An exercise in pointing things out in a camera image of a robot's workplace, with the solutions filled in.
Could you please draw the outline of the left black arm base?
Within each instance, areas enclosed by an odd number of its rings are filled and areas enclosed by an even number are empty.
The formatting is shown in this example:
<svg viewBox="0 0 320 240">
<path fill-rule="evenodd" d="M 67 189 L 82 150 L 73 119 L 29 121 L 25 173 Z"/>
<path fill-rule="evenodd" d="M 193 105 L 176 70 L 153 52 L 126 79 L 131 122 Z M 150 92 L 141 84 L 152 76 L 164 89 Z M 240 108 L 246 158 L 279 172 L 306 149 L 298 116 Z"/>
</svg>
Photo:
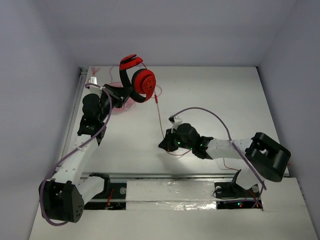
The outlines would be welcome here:
<svg viewBox="0 0 320 240">
<path fill-rule="evenodd" d="M 95 195 L 85 204 L 85 210 L 125 210 L 127 183 L 113 181 L 108 174 L 91 173 L 90 177 L 99 177 L 104 180 L 103 191 Z"/>
</svg>

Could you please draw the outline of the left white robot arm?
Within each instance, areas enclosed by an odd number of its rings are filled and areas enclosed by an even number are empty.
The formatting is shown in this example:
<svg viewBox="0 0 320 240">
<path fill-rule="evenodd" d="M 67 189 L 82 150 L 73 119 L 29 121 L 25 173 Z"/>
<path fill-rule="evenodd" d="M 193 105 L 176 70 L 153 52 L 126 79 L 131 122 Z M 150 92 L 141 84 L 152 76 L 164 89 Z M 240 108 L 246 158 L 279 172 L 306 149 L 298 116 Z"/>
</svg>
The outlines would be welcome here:
<svg viewBox="0 0 320 240">
<path fill-rule="evenodd" d="M 85 87 L 90 93 L 82 99 L 74 148 L 49 170 L 39 186 L 42 217 L 54 227 L 78 222 L 92 198 L 113 194 L 108 174 L 93 172 L 84 182 L 81 177 L 105 136 L 113 108 L 123 107 L 134 89 L 93 83 Z"/>
</svg>

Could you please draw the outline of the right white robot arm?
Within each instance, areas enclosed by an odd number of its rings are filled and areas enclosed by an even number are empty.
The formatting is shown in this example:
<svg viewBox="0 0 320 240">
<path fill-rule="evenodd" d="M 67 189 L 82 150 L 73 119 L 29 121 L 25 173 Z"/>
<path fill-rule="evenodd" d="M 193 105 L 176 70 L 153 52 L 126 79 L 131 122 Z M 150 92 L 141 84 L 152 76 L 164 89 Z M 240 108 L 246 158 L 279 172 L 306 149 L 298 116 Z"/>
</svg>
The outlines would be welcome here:
<svg viewBox="0 0 320 240">
<path fill-rule="evenodd" d="M 291 158 L 287 148 L 263 132 L 246 139 L 218 139 L 200 135 L 189 123 L 167 129 L 158 147 L 169 153 L 179 148 L 190 150 L 199 159 L 243 160 L 247 168 L 239 169 L 230 185 L 238 197 L 257 183 L 281 182 Z"/>
</svg>

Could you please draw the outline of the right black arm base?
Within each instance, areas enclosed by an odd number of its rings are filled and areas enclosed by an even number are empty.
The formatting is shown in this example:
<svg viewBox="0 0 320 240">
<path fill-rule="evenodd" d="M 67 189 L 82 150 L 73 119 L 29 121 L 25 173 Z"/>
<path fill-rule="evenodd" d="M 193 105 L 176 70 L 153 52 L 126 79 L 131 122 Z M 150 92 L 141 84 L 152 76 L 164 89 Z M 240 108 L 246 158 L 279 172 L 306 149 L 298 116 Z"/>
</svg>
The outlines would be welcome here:
<svg viewBox="0 0 320 240">
<path fill-rule="evenodd" d="M 212 196 L 216 199 L 218 210 L 263 209 L 261 191 L 258 184 L 249 189 L 236 184 L 241 170 L 238 170 L 231 181 L 216 182 Z"/>
</svg>

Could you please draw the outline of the red black headphones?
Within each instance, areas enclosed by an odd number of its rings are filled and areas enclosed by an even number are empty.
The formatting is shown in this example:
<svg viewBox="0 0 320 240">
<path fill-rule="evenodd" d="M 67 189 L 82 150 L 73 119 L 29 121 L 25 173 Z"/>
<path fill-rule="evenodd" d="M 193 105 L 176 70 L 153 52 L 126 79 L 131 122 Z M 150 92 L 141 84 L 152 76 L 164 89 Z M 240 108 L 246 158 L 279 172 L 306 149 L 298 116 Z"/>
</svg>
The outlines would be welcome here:
<svg viewBox="0 0 320 240">
<path fill-rule="evenodd" d="M 124 57 L 119 64 L 119 76 L 124 87 L 133 88 L 130 98 L 137 103 L 144 103 L 153 96 L 157 83 L 155 74 L 146 67 L 137 70 L 129 79 L 127 70 L 139 64 L 144 64 L 143 59 L 136 54 Z"/>
</svg>

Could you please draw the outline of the pink headphones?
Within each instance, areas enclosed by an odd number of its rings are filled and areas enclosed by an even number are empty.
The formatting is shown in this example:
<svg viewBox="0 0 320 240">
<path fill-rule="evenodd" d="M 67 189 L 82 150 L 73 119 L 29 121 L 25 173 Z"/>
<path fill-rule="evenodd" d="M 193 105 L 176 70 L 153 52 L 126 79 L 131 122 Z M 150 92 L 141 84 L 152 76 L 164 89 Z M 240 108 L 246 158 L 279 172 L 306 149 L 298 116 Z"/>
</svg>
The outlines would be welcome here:
<svg viewBox="0 0 320 240">
<path fill-rule="evenodd" d="M 135 105 L 135 103 L 136 102 L 132 98 L 129 97 L 128 100 L 126 101 L 126 103 L 122 107 L 120 107 L 120 108 L 114 107 L 112 110 L 112 113 L 114 115 L 125 113 L 125 112 L 129 111 Z"/>
</svg>

